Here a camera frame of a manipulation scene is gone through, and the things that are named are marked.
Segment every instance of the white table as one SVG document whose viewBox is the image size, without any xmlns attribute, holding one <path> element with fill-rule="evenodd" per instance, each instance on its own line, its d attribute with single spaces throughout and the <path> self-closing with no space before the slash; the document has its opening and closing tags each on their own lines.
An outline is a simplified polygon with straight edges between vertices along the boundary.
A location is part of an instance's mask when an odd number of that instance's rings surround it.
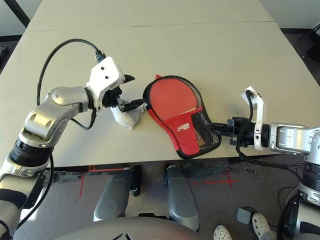
<svg viewBox="0 0 320 240">
<path fill-rule="evenodd" d="M 36 106 L 45 59 L 71 38 L 93 42 L 136 77 L 121 86 L 127 100 L 141 98 L 155 74 L 178 75 L 200 90 L 213 122 L 248 117 L 241 93 L 253 86 L 267 104 L 267 123 L 319 125 L 320 88 L 258 0 L 44 0 L 0 75 L 0 162 Z M 47 68 L 41 99 L 54 87 L 85 86 L 95 64 L 89 46 L 63 47 Z M 88 124 L 90 113 L 76 118 Z M 53 156 L 56 167 L 179 158 L 147 112 L 129 130 L 110 109 L 98 113 L 89 131 L 69 122 Z M 235 156 L 223 137 L 219 148 L 199 158 Z"/>
</svg>

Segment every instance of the gray wall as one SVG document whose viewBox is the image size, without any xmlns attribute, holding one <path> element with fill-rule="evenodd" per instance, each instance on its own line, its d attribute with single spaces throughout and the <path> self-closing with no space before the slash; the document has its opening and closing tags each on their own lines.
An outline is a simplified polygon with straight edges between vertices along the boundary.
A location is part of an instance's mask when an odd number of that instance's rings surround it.
<svg viewBox="0 0 320 240">
<path fill-rule="evenodd" d="M 320 23 L 320 0 L 260 0 L 280 28 L 312 29 Z"/>
<path fill-rule="evenodd" d="M 25 14 L 31 19 L 42 0 L 16 0 Z M 0 36 L 21 35 L 25 32 L 25 26 L 14 15 L 7 4 L 0 0 Z"/>
</svg>

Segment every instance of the white shoe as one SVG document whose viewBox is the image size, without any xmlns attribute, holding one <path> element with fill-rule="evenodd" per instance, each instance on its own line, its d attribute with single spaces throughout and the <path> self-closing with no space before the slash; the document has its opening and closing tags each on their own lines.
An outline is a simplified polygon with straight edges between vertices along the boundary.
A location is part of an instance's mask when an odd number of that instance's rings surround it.
<svg viewBox="0 0 320 240">
<path fill-rule="evenodd" d="M 253 214 L 252 225 L 259 240 L 261 240 L 263 234 L 271 232 L 267 219 L 261 213 L 256 212 Z"/>
<path fill-rule="evenodd" d="M 224 225 L 218 225 L 213 232 L 213 240 L 232 240 L 232 238 Z"/>
</svg>

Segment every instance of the black mesh pocket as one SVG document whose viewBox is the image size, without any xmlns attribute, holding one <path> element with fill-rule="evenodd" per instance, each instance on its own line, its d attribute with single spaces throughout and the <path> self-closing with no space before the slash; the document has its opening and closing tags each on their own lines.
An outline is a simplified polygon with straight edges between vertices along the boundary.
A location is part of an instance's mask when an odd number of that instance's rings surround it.
<svg viewBox="0 0 320 240">
<path fill-rule="evenodd" d="M 191 119 L 200 153 L 212 151 L 219 147 L 221 143 L 221 137 L 209 132 L 205 128 L 205 125 L 211 123 L 211 121 L 208 120 L 209 118 L 207 117 L 207 114 L 205 114 L 202 110 L 193 114 Z"/>
</svg>

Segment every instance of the black cable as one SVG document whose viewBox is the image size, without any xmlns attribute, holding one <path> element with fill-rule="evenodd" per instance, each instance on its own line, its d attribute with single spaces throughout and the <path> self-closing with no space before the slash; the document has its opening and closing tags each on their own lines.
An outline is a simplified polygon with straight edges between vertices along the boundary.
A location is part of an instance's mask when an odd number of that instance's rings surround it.
<svg viewBox="0 0 320 240">
<path fill-rule="evenodd" d="M 56 52 L 61 49 L 63 46 L 69 44 L 69 43 L 74 43 L 74 42 L 80 42 L 80 43 L 85 43 L 85 44 L 88 44 L 90 45 L 94 51 L 95 51 L 95 56 L 96 56 L 96 59 L 97 61 L 99 62 L 101 59 L 105 58 L 106 56 L 104 55 L 104 53 L 102 53 L 93 43 L 87 41 L 87 40 L 84 40 L 84 39 L 79 39 L 79 38 L 73 38 L 73 39 L 69 39 L 67 41 L 64 41 L 62 43 L 60 43 L 57 47 L 55 47 L 55 49 L 53 49 L 53 51 L 50 53 L 50 55 L 47 57 L 47 59 L 45 60 L 44 62 L 44 65 L 42 67 L 42 70 L 41 70 L 41 73 L 40 73 L 40 77 L 39 77 L 39 81 L 38 81 L 38 85 L 37 85 L 37 88 L 36 88 L 36 104 L 37 106 L 40 105 L 40 92 L 41 92 L 41 87 L 42 87 L 42 81 L 43 81 L 43 78 L 44 78 L 44 75 L 45 75 L 45 72 L 46 72 L 46 69 L 47 69 L 47 66 L 50 62 L 50 60 L 52 59 L 52 57 L 56 54 Z M 97 110 L 95 109 L 95 107 L 93 106 L 92 107 L 92 114 L 91 114 L 91 122 L 90 122 L 90 125 L 89 126 L 84 126 L 82 125 L 80 122 L 78 122 L 77 120 L 75 120 L 74 118 L 71 118 L 71 121 L 73 121 L 74 123 L 76 123 L 78 126 L 80 126 L 81 128 L 85 129 L 85 130 L 89 130 L 95 120 L 96 120 L 96 116 L 97 116 Z"/>
<path fill-rule="evenodd" d="M 286 203 L 286 205 L 283 208 L 283 211 L 281 212 L 280 218 L 279 218 L 279 222 L 278 222 L 278 228 L 276 231 L 276 240 L 284 240 L 284 236 L 283 236 L 283 221 L 285 218 L 285 214 L 291 204 L 292 201 L 295 201 L 297 198 L 299 197 L 299 194 L 297 193 L 296 195 L 294 195 L 293 197 L 291 197 L 288 202 Z"/>
<path fill-rule="evenodd" d="M 255 210 L 253 207 L 250 207 L 250 206 L 242 207 L 242 209 L 244 209 L 244 210 L 251 209 L 251 210 L 253 210 L 253 211 L 254 211 L 254 213 L 258 213 L 258 211 L 257 211 L 257 210 Z M 270 222 L 268 222 L 268 224 L 269 224 L 270 226 L 274 227 L 274 228 L 276 228 L 276 227 L 277 227 L 276 225 L 273 225 L 273 224 L 271 224 Z"/>
<path fill-rule="evenodd" d="M 16 229 L 20 228 L 21 225 L 24 224 L 24 223 L 28 220 L 28 218 L 30 218 L 30 216 L 31 216 L 32 214 L 34 214 L 34 212 L 38 209 L 38 207 L 40 206 L 40 204 L 44 201 L 44 199 L 46 198 L 46 196 L 47 196 L 47 194 L 48 194 L 48 192 L 49 192 L 49 189 L 50 189 L 50 187 L 51 187 L 51 184 L 52 184 L 52 182 L 53 182 L 53 179 L 54 179 L 54 157 L 53 157 L 52 154 L 51 154 L 51 155 L 50 155 L 50 177 L 49 177 L 49 181 L 48 181 L 48 184 L 47 184 L 47 186 L 46 186 L 46 189 L 45 189 L 42 197 L 41 197 L 40 200 L 38 201 L 38 203 L 37 203 L 37 204 L 34 206 L 34 208 L 28 213 L 28 215 L 25 216 L 25 218 L 24 218 L 21 222 L 19 222 L 18 227 L 17 227 Z"/>
<path fill-rule="evenodd" d="M 285 189 L 295 189 L 295 188 L 296 188 L 295 186 L 284 186 L 284 187 L 280 188 L 280 190 L 278 191 L 277 200 L 278 200 L 278 205 L 279 205 L 281 212 L 282 212 L 282 207 L 280 204 L 280 193 Z"/>
<path fill-rule="evenodd" d="M 242 160 L 242 161 L 246 161 L 246 162 L 249 162 L 251 164 L 255 164 L 255 165 L 259 165 L 259 166 L 264 166 L 264 167 L 271 167 L 271 168 L 277 168 L 277 169 L 283 169 L 283 170 L 286 170 L 292 174 L 294 174 L 299 182 L 302 181 L 301 177 L 299 176 L 299 174 L 297 174 L 295 171 L 293 171 L 292 169 L 290 169 L 290 167 L 296 167 L 296 166 L 302 166 L 304 165 L 303 163 L 297 163 L 297 164 L 289 164 L 289 165 L 286 165 L 286 164 L 281 164 L 281 163 L 271 163 L 271 162 L 266 162 L 266 161 L 260 161 L 260 160 L 256 160 L 256 159 L 252 159 L 248 156 L 246 156 L 243 152 L 241 152 L 240 150 L 240 140 L 242 139 L 243 135 L 244 135 L 244 132 L 245 132 L 245 129 L 247 128 L 248 124 L 251 122 L 252 118 L 253 118 L 253 115 L 254 115 L 254 108 L 253 108 L 253 104 L 252 104 L 252 100 L 251 100 L 251 91 L 250 90 L 246 90 L 245 91 L 245 95 L 249 101 L 249 108 L 250 108 L 250 116 L 247 120 L 247 122 L 245 123 L 244 127 L 242 128 L 240 134 L 238 135 L 237 137 L 237 144 L 236 144 L 236 151 L 238 152 L 239 154 L 239 158 Z"/>
</svg>

